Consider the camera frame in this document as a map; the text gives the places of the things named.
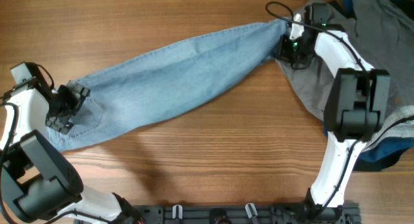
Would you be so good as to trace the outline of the light blue denim jeans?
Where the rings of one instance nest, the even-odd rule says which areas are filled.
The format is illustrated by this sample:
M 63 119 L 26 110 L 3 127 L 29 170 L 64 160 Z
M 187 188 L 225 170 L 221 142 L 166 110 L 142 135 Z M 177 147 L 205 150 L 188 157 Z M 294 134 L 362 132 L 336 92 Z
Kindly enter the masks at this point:
M 59 151 L 117 138 L 199 107 L 270 59 L 285 22 L 251 23 L 188 38 L 76 79 L 90 91 L 67 134 L 47 130 Z

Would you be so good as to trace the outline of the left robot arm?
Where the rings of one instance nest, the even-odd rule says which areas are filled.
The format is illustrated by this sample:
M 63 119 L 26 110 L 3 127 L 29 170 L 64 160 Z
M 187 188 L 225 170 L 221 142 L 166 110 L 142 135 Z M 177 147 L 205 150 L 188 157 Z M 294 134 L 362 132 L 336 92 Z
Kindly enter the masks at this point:
M 6 108 L 1 139 L 1 213 L 25 223 L 145 223 L 143 215 L 116 193 L 84 186 L 72 164 L 48 141 L 47 130 L 64 135 L 90 90 L 46 81 L 40 64 L 22 62 L 11 73 L 16 85 L 1 98 Z

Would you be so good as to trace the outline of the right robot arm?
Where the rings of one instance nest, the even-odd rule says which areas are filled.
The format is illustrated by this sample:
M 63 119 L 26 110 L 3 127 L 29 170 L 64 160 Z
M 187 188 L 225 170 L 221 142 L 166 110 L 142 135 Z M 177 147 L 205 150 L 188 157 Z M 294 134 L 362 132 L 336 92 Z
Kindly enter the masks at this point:
M 345 30 L 330 24 L 331 8 L 313 3 L 287 20 L 275 56 L 293 71 L 308 69 L 313 60 L 326 65 L 334 81 L 323 110 L 327 149 L 315 182 L 301 203 L 279 203 L 271 209 L 273 223 L 361 223 L 357 203 L 344 193 L 358 156 L 385 119 L 390 76 L 360 57 Z

